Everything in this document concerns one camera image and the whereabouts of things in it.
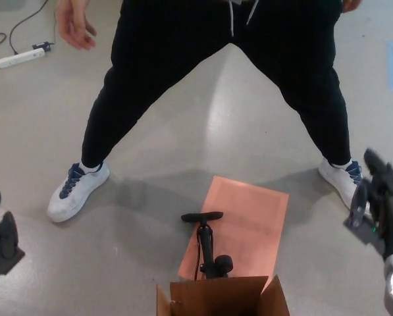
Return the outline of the person's right hand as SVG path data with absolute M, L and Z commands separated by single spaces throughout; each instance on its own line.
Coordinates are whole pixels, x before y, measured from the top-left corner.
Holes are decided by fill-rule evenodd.
M 56 20 L 60 36 L 76 49 L 90 50 L 95 47 L 97 32 L 86 18 L 88 0 L 60 0 L 56 8 Z

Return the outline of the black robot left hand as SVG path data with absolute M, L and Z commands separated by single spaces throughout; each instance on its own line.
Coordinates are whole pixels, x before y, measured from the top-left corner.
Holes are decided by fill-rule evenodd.
M 6 211 L 0 221 L 0 276 L 7 275 L 24 256 L 24 251 L 18 246 L 14 216 Z

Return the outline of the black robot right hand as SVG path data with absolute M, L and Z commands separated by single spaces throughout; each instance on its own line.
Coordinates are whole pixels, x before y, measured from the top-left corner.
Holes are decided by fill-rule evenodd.
M 387 259 L 393 255 L 393 166 L 372 148 L 363 158 L 371 177 L 355 189 L 344 226 Z

